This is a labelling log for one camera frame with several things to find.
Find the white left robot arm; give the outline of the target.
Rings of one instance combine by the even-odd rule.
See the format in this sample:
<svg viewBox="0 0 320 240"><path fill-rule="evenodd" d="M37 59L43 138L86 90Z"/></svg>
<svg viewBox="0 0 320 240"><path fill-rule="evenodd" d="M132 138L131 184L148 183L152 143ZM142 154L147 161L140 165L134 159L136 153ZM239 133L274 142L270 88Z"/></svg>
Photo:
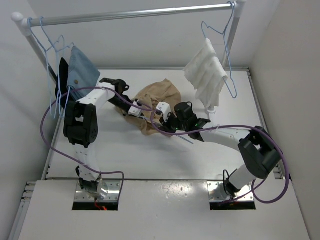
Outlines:
<svg viewBox="0 0 320 240"><path fill-rule="evenodd" d="M94 199L103 198L103 179L96 158L96 141L99 133L97 112L106 104L120 108L131 117L143 116L137 100L130 100L123 93L129 85L122 79L103 78L83 98L69 102L65 107L63 134L73 146L77 159L76 168L80 188Z"/></svg>

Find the light blue wire hanger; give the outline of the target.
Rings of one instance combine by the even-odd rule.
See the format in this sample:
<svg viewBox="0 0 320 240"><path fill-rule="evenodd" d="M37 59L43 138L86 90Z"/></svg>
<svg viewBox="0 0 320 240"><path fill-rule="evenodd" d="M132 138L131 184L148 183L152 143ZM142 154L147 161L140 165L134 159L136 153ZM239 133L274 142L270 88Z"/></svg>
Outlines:
<svg viewBox="0 0 320 240"><path fill-rule="evenodd" d="M180 130L180 123L176 114L172 112L169 103L159 102L155 108L138 99L136 99L134 103L139 106L134 108L140 110L140 114L137 115L137 117L145 119L152 125L155 131L166 137L175 136L189 144L194 144L191 140L177 133L177 131Z"/></svg>

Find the beige t shirt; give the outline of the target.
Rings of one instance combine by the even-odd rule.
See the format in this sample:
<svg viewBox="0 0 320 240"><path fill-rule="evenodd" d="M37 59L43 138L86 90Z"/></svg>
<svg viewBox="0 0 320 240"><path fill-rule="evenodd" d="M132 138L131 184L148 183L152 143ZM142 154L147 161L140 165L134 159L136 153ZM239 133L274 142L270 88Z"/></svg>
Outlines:
<svg viewBox="0 0 320 240"><path fill-rule="evenodd" d="M182 102L180 91L168 79L146 86L132 100L135 99L137 99L139 103L152 107L152 110L154 110L160 102L168 103L171 110ZM142 119L125 115L125 111L118 107L115 107L114 109L124 117L127 123L136 126L143 135L150 136L159 133L153 128L150 122L150 111L143 111L142 113L146 119Z"/></svg>

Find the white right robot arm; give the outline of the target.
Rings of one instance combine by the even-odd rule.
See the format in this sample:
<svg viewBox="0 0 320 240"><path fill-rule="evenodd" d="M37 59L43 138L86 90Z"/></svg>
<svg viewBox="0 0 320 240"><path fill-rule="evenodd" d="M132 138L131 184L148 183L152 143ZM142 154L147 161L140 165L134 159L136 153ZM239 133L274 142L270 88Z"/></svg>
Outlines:
<svg viewBox="0 0 320 240"><path fill-rule="evenodd" d="M219 184L221 199L232 199L247 184L254 180L265 180L281 160L264 128L254 129L220 128L210 126L211 121L198 118L191 102L181 102L174 108L166 102L156 106L160 117L159 129L165 134L185 132L191 139L215 143L239 152L243 165L223 178Z"/></svg>

